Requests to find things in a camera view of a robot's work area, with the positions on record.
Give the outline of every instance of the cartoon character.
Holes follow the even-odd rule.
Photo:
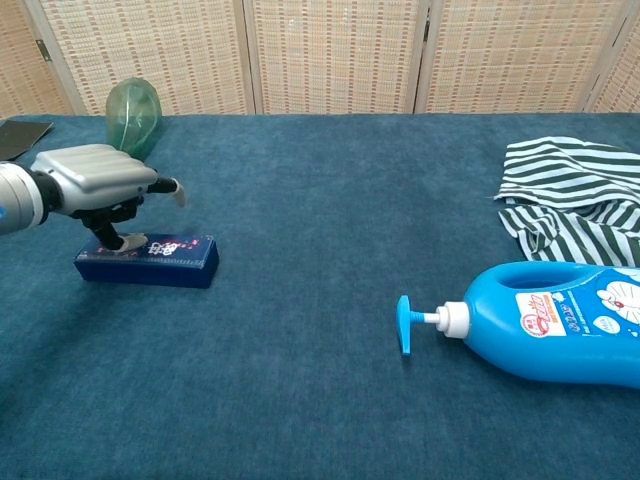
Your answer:
[[[625,320],[640,325],[640,287],[628,282],[611,282],[598,297],[609,310]]]

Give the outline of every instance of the striped shirt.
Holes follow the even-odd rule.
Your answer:
[[[514,143],[494,198],[529,260],[640,266],[640,155],[571,137]]]

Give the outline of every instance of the bottle label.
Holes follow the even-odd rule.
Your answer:
[[[603,270],[571,288],[518,293],[516,302],[533,337],[640,336],[640,269]]]

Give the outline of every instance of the blue pump nozzle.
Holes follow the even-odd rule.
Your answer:
[[[411,354],[412,323],[425,323],[425,315],[420,312],[412,312],[409,305],[409,297],[402,295],[396,306],[396,327],[403,355]]]

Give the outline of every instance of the black object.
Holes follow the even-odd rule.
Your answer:
[[[172,178],[160,177],[149,185],[147,193],[171,193],[175,192],[178,184]],[[138,196],[97,210],[78,210],[70,217],[80,219],[82,224],[90,229],[100,240],[103,246],[110,250],[119,250],[124,243],[118,235],[113,223],[125,222],[136,217],[138,206],[144,203],[144,197]]]
[[[18,158],[32,148],[52,127],[51,122],[5,121],[0,126],[0,162]]]

